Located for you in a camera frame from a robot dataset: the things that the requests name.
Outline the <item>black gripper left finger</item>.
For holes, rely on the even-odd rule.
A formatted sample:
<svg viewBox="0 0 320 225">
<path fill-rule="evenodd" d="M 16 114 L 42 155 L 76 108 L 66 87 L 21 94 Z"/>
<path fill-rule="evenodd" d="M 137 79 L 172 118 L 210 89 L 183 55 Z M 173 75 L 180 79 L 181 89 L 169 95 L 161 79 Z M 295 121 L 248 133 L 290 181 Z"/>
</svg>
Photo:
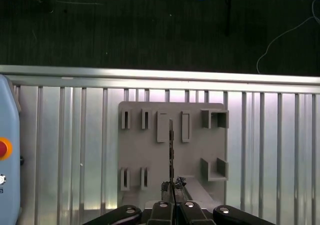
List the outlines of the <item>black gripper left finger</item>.
<svg viewBox="0 0 320 225">
<path fill-rule="evenodd" d="M 172 183 L 161 184 L 161 198 L 152 208 L 140 209 L 134 205 L 123 205 L 97 218 L 86 225 L 172 225 L 174 224 L 174 202 Z"/>
</svg>

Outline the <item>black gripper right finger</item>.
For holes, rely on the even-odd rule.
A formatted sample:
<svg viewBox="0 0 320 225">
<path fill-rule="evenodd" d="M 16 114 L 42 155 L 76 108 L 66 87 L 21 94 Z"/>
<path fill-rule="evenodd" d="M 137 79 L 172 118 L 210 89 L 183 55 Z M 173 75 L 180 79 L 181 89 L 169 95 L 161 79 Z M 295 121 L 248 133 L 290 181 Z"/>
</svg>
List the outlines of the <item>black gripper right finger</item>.
<svg viewBox="0 0 320 225">
<path fill-rule="evenodd" d="M 194 177 L 177 177 L 175 199 L 177 222 L 182 225 L 271 225 L 272 223 L 236 207 L 223 204 Z"/>
</svg>

